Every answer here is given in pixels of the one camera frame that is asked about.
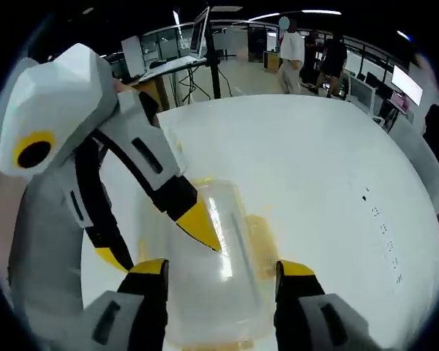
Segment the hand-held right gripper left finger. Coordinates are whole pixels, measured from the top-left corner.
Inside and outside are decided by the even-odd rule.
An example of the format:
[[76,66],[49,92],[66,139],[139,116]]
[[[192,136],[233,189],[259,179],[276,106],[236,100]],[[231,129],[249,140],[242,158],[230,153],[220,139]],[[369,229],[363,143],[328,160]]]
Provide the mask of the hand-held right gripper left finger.
[[161,350],[168,324],[165,258],[138,263],[83,310],[84,350]]

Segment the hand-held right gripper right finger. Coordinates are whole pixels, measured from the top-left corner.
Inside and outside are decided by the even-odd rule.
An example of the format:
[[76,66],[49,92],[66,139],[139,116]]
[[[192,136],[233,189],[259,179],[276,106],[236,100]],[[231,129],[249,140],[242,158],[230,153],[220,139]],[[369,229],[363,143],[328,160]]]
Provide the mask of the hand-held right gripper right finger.
[[279,350],[379,350],[368,322],[341,297],[326,293],[301,263],[276,263],[275,336]]

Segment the person's left hand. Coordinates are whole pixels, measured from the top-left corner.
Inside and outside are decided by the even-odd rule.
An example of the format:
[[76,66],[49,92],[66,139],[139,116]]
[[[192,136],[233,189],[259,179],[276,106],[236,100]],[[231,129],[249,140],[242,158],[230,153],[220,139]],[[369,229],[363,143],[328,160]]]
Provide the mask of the person's left hand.
[[123,91],[132,91],[133,90],[133,87],[128,86],[126,84],[123,84],[120,80],[118,80],[116,78],[113,79],[113,86],[114,86],[114,89],[115,89],[117,94],[121,93]]

